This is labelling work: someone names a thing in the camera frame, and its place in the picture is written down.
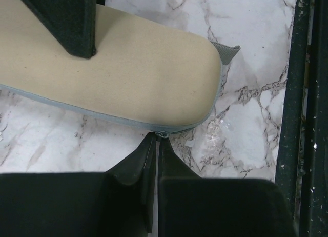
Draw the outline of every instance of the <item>beige fabric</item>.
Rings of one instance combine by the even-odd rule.
[[[20,0],[0,0],[0,84],[158,125],[210,111],[220,58],[198,35],[97,5],[97,55],[69,55]]]

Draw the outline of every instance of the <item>black felt pad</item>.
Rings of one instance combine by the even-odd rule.
[[[91,58],[96,54],[96,0],[22,0],[67,52]]]

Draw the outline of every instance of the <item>black foam pad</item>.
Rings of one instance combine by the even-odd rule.
[[[264,180],[164,177],[160,237],[295,237],[279,188]]]
[[[96,54],[96,0],[22,0],[59,43],[74,56]]]
[[[105,174],[4,174],[0,185],[1,236],[99,236]]]

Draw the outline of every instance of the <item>marble floor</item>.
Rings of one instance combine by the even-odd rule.
[[[296,0],[106,0],[107,6],[241,51],[215,111],[173,135],[204,177],[274,180]],[[0,92],[0,172],[105,171],[141,142],[137,130]]]

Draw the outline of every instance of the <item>white marble tile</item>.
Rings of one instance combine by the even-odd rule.
[[[208,177],[273,180],[295,0],[107,0],[107,5],[241,51],[211,117],[171,137]],[[105,171],[147,133],[0,94],[0,172]]]

